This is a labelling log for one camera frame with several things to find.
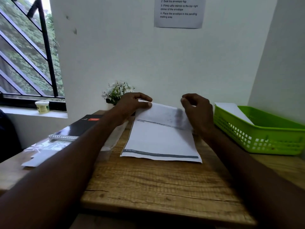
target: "window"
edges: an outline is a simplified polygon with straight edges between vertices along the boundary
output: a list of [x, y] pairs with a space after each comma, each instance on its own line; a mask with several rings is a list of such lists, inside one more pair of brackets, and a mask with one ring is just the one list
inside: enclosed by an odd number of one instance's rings
[[0, 105], [66, 110], [49, 0], [0, 0]]

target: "person's left hand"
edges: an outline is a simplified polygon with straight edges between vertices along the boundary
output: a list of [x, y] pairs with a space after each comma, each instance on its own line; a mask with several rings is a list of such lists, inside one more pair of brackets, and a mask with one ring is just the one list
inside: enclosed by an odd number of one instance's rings
[[[149, 102], [139, 102], [137, 99], [147, 100]], [[123, 124], [137, 109], [151, 108], [152, 98], [141, 92], [129, 92], [124, 94], [120, 101], [109, 110], [109, 114], [118, 117], [120, 124]]]

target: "green basket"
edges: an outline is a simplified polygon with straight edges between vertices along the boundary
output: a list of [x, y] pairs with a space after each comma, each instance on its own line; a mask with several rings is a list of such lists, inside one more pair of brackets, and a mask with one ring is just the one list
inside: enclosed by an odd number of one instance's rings
[[305, 126], [248, 106], [238, 108], [254, 125], [215, 106], [214, 123], [250, 153], [298, 155]]

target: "person's left arm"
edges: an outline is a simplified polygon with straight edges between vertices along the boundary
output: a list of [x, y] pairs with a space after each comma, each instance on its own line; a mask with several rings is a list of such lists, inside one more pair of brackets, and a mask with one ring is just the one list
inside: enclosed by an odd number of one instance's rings
[[97, 155], [115, 127], [152, 101], [127, 93], [95, 126], [75, 142], [29, 172], [0, 197], [0, 228], [53, 228], [77, 202], [91, 177]]

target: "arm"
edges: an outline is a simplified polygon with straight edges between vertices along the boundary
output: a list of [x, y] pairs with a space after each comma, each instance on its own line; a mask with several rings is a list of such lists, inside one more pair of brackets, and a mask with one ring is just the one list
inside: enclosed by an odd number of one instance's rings
[[207, 99], [186, 94], [181, 103], [193, 128], [229, 170], [258, 220], [268, 228], [305, 228], [305, 191], [253, 159], [217, 129]]
[[0, 198], [0, 228], [53, 228], [87, 186], [97, 155], [118, 125], [152, 101], [127, 93], [75, 142], [43, 162]]

